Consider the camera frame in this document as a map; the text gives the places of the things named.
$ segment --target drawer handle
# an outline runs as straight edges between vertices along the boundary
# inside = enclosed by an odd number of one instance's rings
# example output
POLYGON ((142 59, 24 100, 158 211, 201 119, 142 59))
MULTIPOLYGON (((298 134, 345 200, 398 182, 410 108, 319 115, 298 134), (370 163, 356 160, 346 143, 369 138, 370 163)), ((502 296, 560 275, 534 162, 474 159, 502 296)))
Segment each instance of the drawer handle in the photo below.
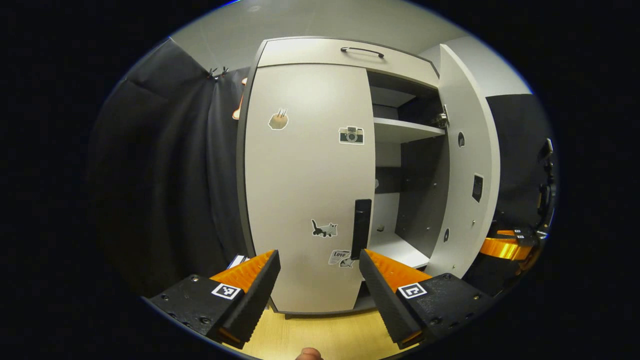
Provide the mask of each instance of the drawer handle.
POLYGON ((359 48, 359 47, 341 47, 341 48, 340 48, 340 51, 342 51, 343 53, 346 53, 346 52, 347 52, 347 50, 349 50, 349 49, 353 49, 353 50, 362 50, 362 51, 369 51, 370 53, 376 53, 376 54, 378 54, 378 57, 379 57, 379 58, 384 58, 384 57, 385 57, 385 55, 384 55, 383 53, 379 53, 379 52, 377 52, 377 51, 368 50, 368 49, 361 49, 361 48, 359 48))

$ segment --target black handle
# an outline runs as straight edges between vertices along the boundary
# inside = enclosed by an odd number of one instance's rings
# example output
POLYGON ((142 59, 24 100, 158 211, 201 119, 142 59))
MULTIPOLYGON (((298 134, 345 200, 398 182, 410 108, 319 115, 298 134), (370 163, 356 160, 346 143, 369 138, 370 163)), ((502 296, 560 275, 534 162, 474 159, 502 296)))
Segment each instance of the black handle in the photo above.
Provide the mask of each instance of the black handle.
POLYGON ((349 49, 353 49, 353 50, 362 50, 362 51, 369 51, 370 53, 376 53, 376 54, 378 54, 378 57, 379 57, 379 58, 384 58, 384 57, 385 57, 385 55, 384 55, 383 53, 379 53, 379 52, 377 52, 377 51, 368 50, 368 49, 361 49, 361 48, 359 48, 359 47, 349 47, 349 46, 347 46, 347 47, 341 47, 341 48, 340 48, 340 51, 342 51, 343 53, 346 53, 346 52, 347 52, 347 50, 349 50, 349 49))
POLYGON ((367 247, 369 226, 371 224, 371 199, 356 200, 353 216, 353 241, 351 242, 351 259, 360 259, 360 251, 367 247))

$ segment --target white cabinet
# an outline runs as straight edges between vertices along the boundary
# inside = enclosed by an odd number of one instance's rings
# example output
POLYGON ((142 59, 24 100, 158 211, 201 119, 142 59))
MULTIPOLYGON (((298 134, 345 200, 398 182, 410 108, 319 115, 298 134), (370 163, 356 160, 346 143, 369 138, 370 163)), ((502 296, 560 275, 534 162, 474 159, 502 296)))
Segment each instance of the white cabinet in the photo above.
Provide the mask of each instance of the white cabinet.
POLYGON ((428 61, 381 45, 306 37, 261 45, 239 120, 238 192, 248 255, 280 251, 278 312, 354 308, 358 260, 331 257, 362 235, 354 236, 356 200, 372 200, 373 251, 430 275, 467 271, 495 210, 499 152, 486 100, 442 51, 438 79, 428 61), (443 104, 447 129, 430 123, 443 104))

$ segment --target shelf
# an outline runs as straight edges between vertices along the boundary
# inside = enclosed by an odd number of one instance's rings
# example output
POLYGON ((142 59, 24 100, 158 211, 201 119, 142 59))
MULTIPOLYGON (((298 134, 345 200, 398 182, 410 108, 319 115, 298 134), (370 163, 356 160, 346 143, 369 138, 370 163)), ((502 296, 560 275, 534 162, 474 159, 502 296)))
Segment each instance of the shelf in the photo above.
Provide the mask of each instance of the shelf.
POLYGON ((368 249, 412 268, 420 268, 429 262, 429 258, 393 232, 373 231, 368 249))
POLYGON ((379 143, 405 143, 444 135, 444 130, 437 127, 381 117, 373 118, 373 126, 379 143))

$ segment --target cabinet door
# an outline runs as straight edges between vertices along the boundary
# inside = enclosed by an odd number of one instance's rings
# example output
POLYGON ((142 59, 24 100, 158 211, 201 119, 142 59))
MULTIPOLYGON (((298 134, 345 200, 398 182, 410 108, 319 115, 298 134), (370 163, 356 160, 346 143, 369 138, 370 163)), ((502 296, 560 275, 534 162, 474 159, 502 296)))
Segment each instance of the cabinet door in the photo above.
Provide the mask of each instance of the cabinet door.
POLYGON ((500 183, 500 153, 493 116, 473 75, 440 46, 442 104, 449 117, 449 192, 438 242, 426 272, 462 277, 489 230, 500 183))
POLYGON ((334 250, 351 250, 355 201, 373 200, 374 143, 365 69, 256 70, 244 143, 246 206, 256 253, 280 252, 271 294, 277 311, 353 309, 362 281, 358 261, 329 262, 334 250), (348 127, 361 143, 340 140, 348 127))

